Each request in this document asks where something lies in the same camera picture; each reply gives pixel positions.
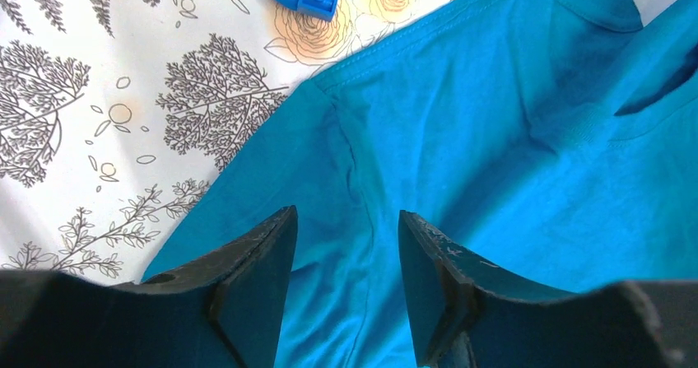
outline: t-shirt seam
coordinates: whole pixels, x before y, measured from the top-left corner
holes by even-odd
[[[370,210],[368,206],[366,205],[366,193],[365,193],[365,186],[363,183],[363,180],[360,176],[359,168],[356,165],[356,154],[354,151],[354,146],[351,143],[351,139],[345,132],[345,128],[343,126],[343,122],[341,117],[339,117],[339,111],[337,109],[337,103],[336,101],[320,86],[317,84],[317,82],[314,79],[309,80],[309,82],[312,82],[315,89],[320,92],[325,98],[325,100],[332,106],[332,111],[335,119],[337,120],[337,126],[339,128],[339,132],[344,138],[345,143],[347,144],[347,147],[349,149],[349,155],[351,157],[351,165],[354,170],[354,177],[356,178],[357,185],[359,186],[359,194],[361,195],[361,206],[364,208],[366,217],[368,218],[369,224],[371,226],[371,237],[370,237],[370,252],[369,252],[369,265],[373,263],[374,259],[374,251],[375,251],[375,227],[374,227],[374,221],[373,217],[371,216]],[[351,357],[354,354],[354,351],[356,350],[356,343],[359,340],[359,335],[361,334],[361,331],[363,331],[366,319],[368,317],[368,302],[369,302],[369,294],[370,294],[370,289],[371,289],[371,276],[366,278],[366,295],[365,295],[365,305],[364,305],[364,314],[361,318],[361,324],[359,325],[358,331],[356,331],[356,337],[354,338],[354,342],[351,345],[351,350],[349,352],[349,356],[345,360],[344,367],[347,368],[349,361],[351,360]]]
[[[674,118],[676,114],[680,114],[684,109],[688,108],[691,105],[696,104],[696,100],[698,100],[698,93],[693,95],[693,98],[691,100],[687,100],[684,102],[682,105],[678,106],[676,109],[668,112],[664,117],[662,117],[657,123],[654,123],[651,128],[649,129],[644,129],[640,133],[635,133],[632,136],[629,137],[615,137],[612,139],[608,140],[608,145],[610,147],[618,148],[618,147],[624,147],[627,146],[636,140],[645,137],[651,133],[654,133],[657,129],[659,129],[664,123],[669,122],[670,119]],[[629,114],[627,116],[615,116],[615,117],[632,117],[635,114]]]
[[[457,24],[463,23],[465,21],[470,20],[473,17],[476,17],[480,13],[486,11],[490,7],[494,6],[496,3],[498,3],[500,0],[488,0],[484,5],[479,4],[476,2],[476,0],[473,0],[472,2],[468,2],[463,5],[463,8],[456,8],[453,10],[449,10],[448,12],[444,12],[443,17],[449,16],[449,18],[446,21],[441,22],[440,24],[437,24],[436,26],[433,26],[432,29],[430,29],[428,32],[424,33],[420,37],[417,37],[415,39],[412,39],[406,43],[404,47],[402,47],[400,50],[398,50],[395,53],[391,53],[389,56],[391,57],[397,57],[399,55],[402,55],[403,53],[407,52],[410,49],[413,49],[415,46],[417,46],[419,43],[421,43],[425,38],[431,37],[432,35],[438,35],[441,34]],[[363,51],[360,51],[359,53],[356,53],[352,58],[347,58],[340,64],[334,66],[333,68],[330,68],[329,70],[326,71],[326,73],[330,72],[340,72],[341,70],[344,70],[346,68],[349,68],[350,66],[353,66],[354,64],[360,62],[364,58],[369,57],[376,51],[381,50],[383,47],[387,47],[396,40],[400,40],[403,37],[407,36],[409,37],[409,33],[411,33],[413,30],[417,30],[418,28],[423,28],[424,26],[421,26],[422,24],[428,25],[429,21],[415,21],[413,25],[407,26],[403,28],[402,30],[399,30],[398,32],[394,33],[393,35],[390,35],[386,39],[380,41],[379,43],[375,44],[372,47],[369,47],[368,49],[364,49]],[[373,72],[376,68],[378,68],[381,65],[381,60],[382,59],[372,59],[373,63],[366,69],[363,69],[360,73],[354,75],[353,77],[343,80],[341,82],[332,82],[332,75],[331,74],[321,74],[316,77],[318,81],[316,82],[316,85],[318,88],[323,88],[325,90],[332,90],[334,88],[338,88],[341,86],[345,86],[346,84],[353,82],[363,76],[365,76],[368,73]]]
[[[566,0],[555,0],[556,2],[560,3],[561,6],[563,6],[565,9],[569,10],[570,12],[573,12],[574,14],[584,18],[585,20],[591,22],[592,24],[602,27],[603,29],[607,29],[613,32],[618,32],[618,33],[632,33],[632,32],[637,32],[639,30],[642,30],[642,26],[637,26],[633,28],[626,28],[622,29],[620,26],[612,26],[612,24],[608,24],[604,21],[601,21],[595,16],[592,16],[591,14],[587,12],[582,12],[580,9],[574,7],[570,2]]]

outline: t-shirt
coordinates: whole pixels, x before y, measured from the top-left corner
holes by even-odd
[[[696,6],[451,2],[300,84],[147,276],[296,205],[282,367],[415,365],[401,209],[568,291],[698,277]]]

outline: blue t-shirt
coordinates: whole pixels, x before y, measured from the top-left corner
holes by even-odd
[[[698,277],[698,0],[456,0],[302,83],[147,277],[296,205],[280,367],[414,366],[397,244],[418,212],[569,291]]]

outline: floral tablecloth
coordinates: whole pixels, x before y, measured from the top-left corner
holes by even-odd
[[[448,1],[0,0],[2,267],[139,280],[300,81]]]

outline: black plastic claw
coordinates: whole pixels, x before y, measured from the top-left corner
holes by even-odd
[[[698,282],[572,294],[500,268],[409,212],[399,248],[419,366],[698,366]]]
[[[283,208],[140,285],[0,271],[0,366],[271,368],[297,229]]]

